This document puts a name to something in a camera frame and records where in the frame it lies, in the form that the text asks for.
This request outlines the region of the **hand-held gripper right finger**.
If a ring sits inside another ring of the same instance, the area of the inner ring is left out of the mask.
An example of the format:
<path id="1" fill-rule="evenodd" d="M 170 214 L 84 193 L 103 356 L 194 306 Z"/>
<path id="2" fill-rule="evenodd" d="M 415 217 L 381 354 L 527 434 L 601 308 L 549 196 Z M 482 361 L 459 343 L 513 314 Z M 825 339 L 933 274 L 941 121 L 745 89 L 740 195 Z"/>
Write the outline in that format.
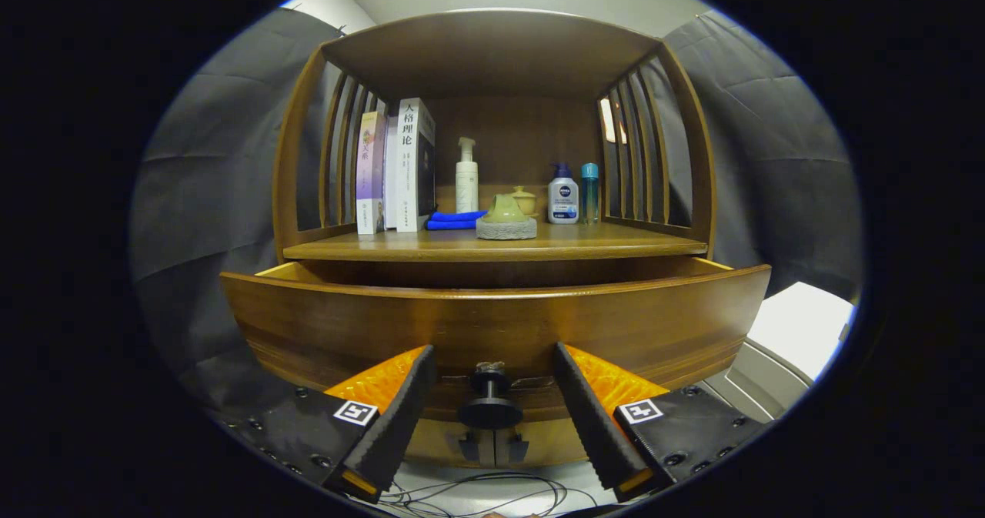
<path id="1" fill-rule="evenodd" d="M 766 424 L 709 389 L 667 389 L 557 343 L 555 378 L 596 476 L 619 503 L 685 482 L 756 439 Z"/>

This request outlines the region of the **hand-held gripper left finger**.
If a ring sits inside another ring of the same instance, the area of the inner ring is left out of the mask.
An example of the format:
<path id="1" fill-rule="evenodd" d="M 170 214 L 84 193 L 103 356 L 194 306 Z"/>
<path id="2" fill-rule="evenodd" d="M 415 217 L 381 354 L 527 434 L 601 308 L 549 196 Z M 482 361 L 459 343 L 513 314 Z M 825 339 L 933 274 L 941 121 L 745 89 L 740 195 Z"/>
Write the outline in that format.
<path id="1" fill-rule="evenodd" d="M 434 347 L 383 361 L 326 391 L 278 381 L 219 423 L 313 486 L 366 503 L 390 489 L 436 382 Z"/>

